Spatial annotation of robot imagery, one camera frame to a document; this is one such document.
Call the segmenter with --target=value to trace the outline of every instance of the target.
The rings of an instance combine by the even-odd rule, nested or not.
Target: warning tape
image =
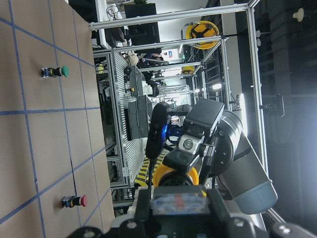
[[[162,153],[158,156],[157,162],[154,166],[153,175],[155,174],[155,171],[157,170],[157,168],[163,162],[163,159],[167,153],[168,153],[167,150],[163,150]],[[149,179],[149,174],[148,174],[149,173],[149,164],[150,164],[150,160],[148,158],[146,158],[145,161],[143,162],[143,165],[141,166],[141,169],[140,169],[138,175],[135,178],[134,183],[138,183],[140,186],[148,186],[147,182]]]

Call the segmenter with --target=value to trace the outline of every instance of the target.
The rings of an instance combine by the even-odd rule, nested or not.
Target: aluminum frame
[[[230,91],[230,80],[229,80],[229,68],[228,68],[228,58],[227,58],[227,47],[226,47],[226,40],[221,40],[221,54],[222,54],[222,65],[223,65],[223,74],[224,74],[224,88],[226,94],[226,106],[227,110],[231,111],[231,91]]]
[[[256,5],[258,1],[251,1],[252,5]],[[268,174],[267,166],[267,151],[266,151],[266,140],[265,140],[265,127],[264,127],[264,114],[263,110],[260,109],[262,105],[262,93],[261,93],[261,78],[260,78],[260,67],[256,37],[256,24],[254,18],[254,7],[249,7],[246,11],[248,20],[248,31],[249,31],[249,44],[250,44],[250,55],[252,65],[252,79],[253,79],[253,91],[254,91],[254,102],[257,118],[257,129],[258,129],[258,141],[259,141],[259,153],[262,166],[265,172]]]
[[[137,51],[137,50],[145,50],[151,48],[162,48],[167,46],[180,46],[180,45],[190,45],[195,43],[201,43],[206,41],[219,41],[221,40],[221,36],[210,36],[205,38],[194,38],[194,39],[187,39],[187,40],[177,40],[177,41],[166,41],[160,43],[153,43],[153,44],[146,44],[146,45],[139,45],[139,46],[125,46],[114,48],[111,50],[97,50],[94,51],[94,58],[97,57],[105,57],[107,54],[111,52],[126,52],[126,51]]]
[[[216,49],[220,46],[220,44],[221,44],[221,40],[219,40],[219,41],[214,45],[214,47],[212,47],[212,48],[208,51],[208,53],[207,53],[207,54],[205,55],[205,57],[202,59],[202,63],[205,63],[205,62],[209,59],[209,57],[216,51]],[[195,68],[193,74],[197,73],[197,71],[198,71],[201,67],[202,67],[202,65],[197,66],[197,67]]]
[[[126,161],[123,158],[123,154],[126,153],[125,150],[125,146],[124,146],[124,141],[122,138],[123,135],[123,124],[121,123],[120,120],[120,96],[118,93],[118,86],[116,83],[116,69],[114,67],[114,53],[112,52],[112,54],[108,54],[107,56],[107,65],[108,67],[110,66],[110,70],[108,68],[109,71],[109,84],[110,84],[110,93],[111,93],[111,100],[112,100],[112,105],[113,105],[113,119],[114,119],[114,128],[116,131],[118,131],[118,136],[116,138],[116,141],[118,143],[118,157],[120,159],[121,165],[122,167],[126,166]],[[129,181],[126,177],[123,176],[122,172],[121,172],[121,177],[122,177],[122,183],[118,183],[118,185],[114,185],[111,187],[128,187],[129,186]]]
[[[152,80],[165,81],[167,79],[182,79],[182,78],[192,77],[192,76],[194,76],[194,75],[193,74],[179,74],[179,75],[174,75],[174,76],[165,76],[165,77],[152,78]]]
[[[194,76],[192,76],[192,84],[193,84],[193,91],[194,91],[194,105],[197,103],[197,99],[196,99],[196,85],[195,85],[195,79],[194,79]]]
[[[166,20],[174,20],[179,18],[189,18],[189,17],[195,17],[195,16],[201,17],[206,15],[233,13],[233,12],[239,12],[239,11],[246,11],[247,9],[248,9],[247,3],[240,3],[240,4],[234,4],[234,5],[216,6],[216,7],[210,7],[210,8],[200,8],[195,10],[168,12],[168,13],[161,13],[156,15],[142,16],[142,17],[118,19],[115,21],[92,22],[89,24],[89,28],[92,31],[95,31],[95,30],[106,29],[106,28],[137,25],[137,24],[166,21]]]
[[[215,14],[225,14],[225,13],[245,11],[247,14],[247,20],[248,20],[248,32],[249,32],[249,41],[250,41],[253,83],[254,83],[254,98],[255,98],[255,108],[256,108],[256,118],[257,118],[258,140],[259,140],[259,148],[260,148],[260,159],[261,159],[264,170],[266,171],[266,173],[268,173],[265,129],[264,129],[264,115],[263,115],[263,111],[260,109],[260,105],[262,104],[262,94],[261,94],[260,69],[259,69],[259,59],[258,59],[257,44],[256,44],[256,35],[255,35],[256,29],[255,29],[255,18],[254,18],[254,7],[259,2],[260,0],[250,0],[248,3],[218,6],[218,7],[212,7],[212,8],[202,8],[202,9],[179,11],[179,12],[162,13],[162,14],[150,15],[150,16],[119,19],[116,21],[90,23],[89,27],[91,30],[99,30],[99,29],[105,29],[105,28],[120,27],[125,25],[136,25],[136,24],[158,22],[158,21],[164,21],[164,20],[172,20],[177,18],[188,18],[188,17],[195,17],[195,16],[203,16],[203,15],[215,15]],[[179,40],[174,42],[154,43],[154,44],[148,44],[148,45],[142,45],[142,46],[122,47],[122,48],[112,49],[111,52],[110,51],[103,51],[103,52],[96,51],[96,53],[94,53],[94,57],[106,56],[110,53],[113,54],[114,52],[150,49],[150,48],[181,45],[181,44],[192,44],[193,42],[195,42],[194,39],[190,39],[190,40]],[[229,81],[228,75],[225,76],[225,80]],[[230,88],[226,88],[227,101],[230,101],[230,96],[228,95],[229,92],[230,92]]]
[[[145,72],[145,71],[155,71],[155,70],[160,70],[160,69],[168,69],[168,68],[178,68],[178,67],[186,67],[186,66],[196,66],[200,65],[200,62],[190,62],[190,63],[180,63],[180,64],[168,64],[168,65],[163,65],[163,66],[156,66],[156,67],[151,67],[151,68],[140,68],[140,72]]]
[[[203,95],[204,98],[207,99],[207,88],[206,88],[206,77],[205,77],[205,70],[202,70],[202,85],[203,85]]]

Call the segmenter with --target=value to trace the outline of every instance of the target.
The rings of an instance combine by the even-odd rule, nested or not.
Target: green button
[[[68,76],[69,76],[68,67],[64,65],[64,66],[61,68],[61,73],[62,73],[62,75],[64,75],[65,77],[68,77]]]

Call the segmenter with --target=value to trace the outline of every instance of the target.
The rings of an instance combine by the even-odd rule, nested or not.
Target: person
[[[160,56],[160,54],[152,54],[152,53],[147,53],[146,55],[143,56],[143,59],[141,59],[141,61],[143,61],[145,63],[145,65],[156,65],[157,62],[153,62],[147,59],[151,59],[151,60],[164,60],[162,56]]]

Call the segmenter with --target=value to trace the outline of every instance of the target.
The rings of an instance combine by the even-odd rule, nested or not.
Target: wall
[[[206,7],[207,0],[148,0],[155,3],[157,13],[191,10]],[[199,21],[200,17],[183,18],[169,21],[161,21],[158,24],[160,41],[174,41],[181,39],[180,31],[188,22]]]

